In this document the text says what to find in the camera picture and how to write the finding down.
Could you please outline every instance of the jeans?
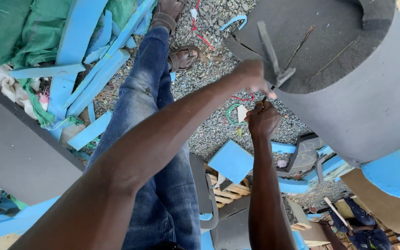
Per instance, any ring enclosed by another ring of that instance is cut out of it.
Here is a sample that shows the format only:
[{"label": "jeans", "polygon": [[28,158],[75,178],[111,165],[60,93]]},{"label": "jeans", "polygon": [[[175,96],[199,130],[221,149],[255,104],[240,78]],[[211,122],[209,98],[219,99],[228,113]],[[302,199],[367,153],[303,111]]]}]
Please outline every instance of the jeans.
[{"label": "jeans", "polygon": [[[131,128],[174,101],[167,63],[168,40],[165,27],[157,26],[147,32],[133,67],[119,88],[111,121],[86,170]],[[176,242],[189,250],[200,249],[199,208],[187,143],[136,194],[122,249],[146,249],[164,241]]]},{"label": "jeans", "polygon": [[[350,220],[351,225],[362,226],[376,224],[373,216],[366,213],[352,198],[345,198],[344,200],[347,202],[355,218],[354,220]],[[333,219],[334,226],[339,232],[348,232],[348,228],[331,209],[330,216],[331,219]],[[374,230],[360,230],[354,233],[354,236],[347,235],[347,237],[358,250],[371,249],[370,243],[379,250],[390,250],[392,246],[387,235],[378,226],[376,226]]]}]

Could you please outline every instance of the sandal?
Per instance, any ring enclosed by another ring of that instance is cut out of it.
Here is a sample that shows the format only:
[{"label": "sandal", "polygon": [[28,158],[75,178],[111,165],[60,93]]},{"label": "sandal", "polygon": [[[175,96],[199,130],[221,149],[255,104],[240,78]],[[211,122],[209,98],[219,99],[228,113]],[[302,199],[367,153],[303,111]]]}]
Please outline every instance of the sandal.
[{"label": "sandal", "polygon": [[[188,51],[188,56],[195,56],[192,53],[192,51],[193,50],[197,51],[197,58],[187,68],[181,69],[181,68],[179,68],[177,53],[179,53],[182,50],[186,50],[186,49]],[[199,57],[200,57],[200,50],[192,45],[183,46],[176,50],[170,51],[168,59],[171,61],[172,69],[169,73],[176,72],[176,71],[188,71],[188,70],[192,69],[193,65],[198,61]]]},{"label": "sandal", "polygon": [[[188,3],[188,0],[178,0],[178,1],[185,4],[185,6]],[[181,12],[177,15],[177,17],[174,20],[170,15],[160,11],[161,10],[160,1],[157,3],[157,6],[155,8],[156,8],[156,12],[152,16],[152,21],[151,21],[150,26],[153,23],[155,23],[156,21],[164,22],[171,27],[171,30],[169,31],[169,35],[172,35],[172,33],[175,31],[176,23],[178,22],[178,20],[180,20]]]}]

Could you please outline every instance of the blue jeans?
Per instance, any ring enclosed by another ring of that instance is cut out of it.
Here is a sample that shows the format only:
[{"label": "blue jeans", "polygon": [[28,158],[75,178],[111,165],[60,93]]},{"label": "blue jeans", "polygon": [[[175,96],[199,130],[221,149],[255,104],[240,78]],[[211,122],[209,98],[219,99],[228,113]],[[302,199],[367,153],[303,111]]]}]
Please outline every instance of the blue jeans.
[{"label": "blue jeans", "polygon": [[[355,218],[354,220],[348,219],[352,225],[362,226],[376,224],[376,220],[373,216],[366,213],[352,198],[345,198],[345,202],[347,202]],[[348,228],[331,209],[330,216],[331,219],[333,219],[334,226],[339,232],[348,232]],[[347,237],[358,250],[370,250],[370,243],[379,250],[390,250],[392,246],[387,235],[378,226],[376,226],[374,230],[360,230],[354,233],[354,236],[347,235]]]},{"label": "blue jeans", "polygon": [[[147,32],[86,170],[131,128],[174,101],[167,63],[168,40],[165,27]],[[200,249],[199,207],[187,143],[138,191],[122,249],[146,249],[164,241],[189,250]]]}]

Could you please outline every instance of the tan fabric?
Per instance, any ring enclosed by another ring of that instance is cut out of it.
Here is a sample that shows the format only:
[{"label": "tan fabric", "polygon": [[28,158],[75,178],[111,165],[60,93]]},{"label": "tan fabric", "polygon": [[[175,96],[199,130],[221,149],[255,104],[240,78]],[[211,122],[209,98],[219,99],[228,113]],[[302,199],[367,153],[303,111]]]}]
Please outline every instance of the tan fabric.
[{"label": "tan fabric", "polygon": [[368,181],[362,170],[341,176],[344,183],[389,229],[400,233],[400,198],[391,196]]}]

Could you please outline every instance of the brown sandal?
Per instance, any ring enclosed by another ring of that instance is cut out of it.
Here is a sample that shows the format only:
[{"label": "brown sandal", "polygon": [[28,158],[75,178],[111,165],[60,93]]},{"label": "brown sandal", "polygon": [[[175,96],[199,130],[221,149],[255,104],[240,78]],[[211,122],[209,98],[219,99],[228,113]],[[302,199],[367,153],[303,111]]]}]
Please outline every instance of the brown sandal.
[{"label": "brown sandal", "polygon": [[[185,6],[188,3],[188,0],[178,0],[178,1],[184,3]],[[151,21],[150,25],[152,25],[156,21],[164,22],[171,27],[171,30],[169,31],[169,35],[172,35],[172,33],[175,32],[176,23],[178,22],[178,20],[180,20],[181,12],[177,15],[177,17],[174,20],[170,15],[160,11],[161,10],[160,2],[157,3],[157,6],[155,8],[156,8],[156,12],[152,16],[152,21]]]},{"label": "brown sandal", "polygon": [[[179,68],[177,53],[179,53],[182,50],[186,50],[186,49],[188,51],[188,56],[194,56],[192,51],[193,50],[197,51],[197,58],[187,68],[181,69],[181,68]],[[171,60],[172,69],[169,73],[176,72],[176,71],[188,71],[188,70],[192,69],[193,65],[198,61],[199,57],[200,57],[200,50],[192,45],[183,46],[176,50],[170,51],[169,52],[169,60]]]}]

